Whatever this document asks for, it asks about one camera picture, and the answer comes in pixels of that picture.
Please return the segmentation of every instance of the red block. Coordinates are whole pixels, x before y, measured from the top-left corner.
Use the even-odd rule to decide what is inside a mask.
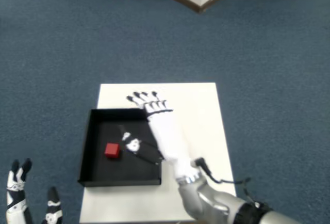
[[[105,156],[108,158],[118,158],[119,156],[119,144],[117,143],[108,143],[104,152]]]

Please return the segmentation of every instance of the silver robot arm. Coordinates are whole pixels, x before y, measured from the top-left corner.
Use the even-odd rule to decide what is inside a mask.
[[[156,92],[134,92],[127,99],[145,111],[158,149],[174,168],[185,210],[192,218],[209,224],[299,224],[270,208],[211,188],[199,168],[191,166],[174,111]]]
[[[177,180],[186,212],[196,220],[209,224],[299,224],[269,208],[210,187],[200,173],[193,178]]]

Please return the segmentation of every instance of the black tray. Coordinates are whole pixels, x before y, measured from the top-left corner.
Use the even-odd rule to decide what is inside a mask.
[[[78,182],[85,187],[160,185],[161,163],[151,164],[125,149],[122,125],[133,136],[157,146],[140,109],[93,109],[90,112]],[[119,143],[119,158],[104,155],[107,143]]]

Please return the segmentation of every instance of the black cable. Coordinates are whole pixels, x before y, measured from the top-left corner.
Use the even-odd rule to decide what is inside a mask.
[[[253,203],[255,203],[255,201],[252,199],[251,195],[249,194],[247,188],[246,188],[246,184],[251,181],[251,178],[246,178],[244,180],[239,180],[239,181],[228,181],[228,180],[224,180],[224,179],[220,179],[220,180],[216,180],[213,176],[212,176],[212,172],[211,170],[208,168],[205,159],[204,158],[198,158],[194,161],[196,166],[199,166],[202,168],[202,170],[206,173],[206,175],[208,175],[208,177],[215,183],[217,184],[222,184],[222,183],[226,183],[226,184],[241,184],[243,186],[243,192],[246,195],[246,197]]]

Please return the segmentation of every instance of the floor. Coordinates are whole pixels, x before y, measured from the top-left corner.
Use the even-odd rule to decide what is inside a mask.
[[[76,182],[100,83],[216,82],[234,177],[303,223],[330,218],[330,0],[0,0],[0,223],[11,161],[30,157],[36,223]],[[242,190],[237,187],[239,196]]]

